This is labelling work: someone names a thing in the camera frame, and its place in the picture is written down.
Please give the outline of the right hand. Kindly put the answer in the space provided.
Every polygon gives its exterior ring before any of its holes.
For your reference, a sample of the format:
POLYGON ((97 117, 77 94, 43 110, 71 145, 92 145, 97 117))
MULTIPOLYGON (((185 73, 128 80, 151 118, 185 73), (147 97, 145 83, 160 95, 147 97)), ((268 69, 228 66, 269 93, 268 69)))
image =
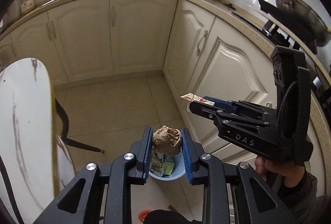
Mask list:
POLYGON ((279 164, 270 160, 264 160, 257 156, 254 160, 255 170, 260 177, 266 181, 266 172, 278 173, 284 177, 284 185, 288 188, 294 188, 299 184, 305 174, 305 167, 296 166, 293 162, 279 164))

